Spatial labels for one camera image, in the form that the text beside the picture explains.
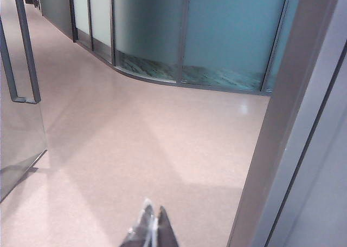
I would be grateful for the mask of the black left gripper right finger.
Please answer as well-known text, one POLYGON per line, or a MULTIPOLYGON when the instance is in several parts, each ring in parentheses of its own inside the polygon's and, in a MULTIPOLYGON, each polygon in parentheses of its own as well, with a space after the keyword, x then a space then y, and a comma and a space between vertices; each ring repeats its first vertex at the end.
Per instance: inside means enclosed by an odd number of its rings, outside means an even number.
POLYGON ((179 247, 178 241, 171 226, 168 214, 163 206, 159 209, 157 227, 158 247, 179 247))

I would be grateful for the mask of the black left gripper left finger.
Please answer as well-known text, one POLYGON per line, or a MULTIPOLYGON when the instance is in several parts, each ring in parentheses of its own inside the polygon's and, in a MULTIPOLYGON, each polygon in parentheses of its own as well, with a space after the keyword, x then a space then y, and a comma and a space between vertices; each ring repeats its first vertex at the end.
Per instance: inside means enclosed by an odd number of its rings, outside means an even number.
POLYGON ((139 217, 120 246, 157 246, 157 218, 152 201, 145 199, 139 217))

